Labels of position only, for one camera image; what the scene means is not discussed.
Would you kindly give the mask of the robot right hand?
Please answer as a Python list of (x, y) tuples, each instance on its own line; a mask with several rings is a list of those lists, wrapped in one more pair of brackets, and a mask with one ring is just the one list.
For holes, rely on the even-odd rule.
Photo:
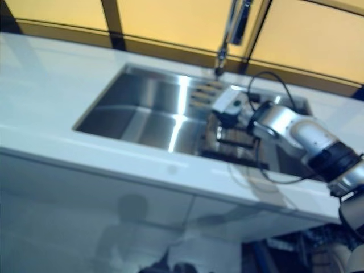
[(211, 110), (216, 114), (240, 115), (247, 109), (247, 104), (247, 89), (232, 85), (220, 93)]

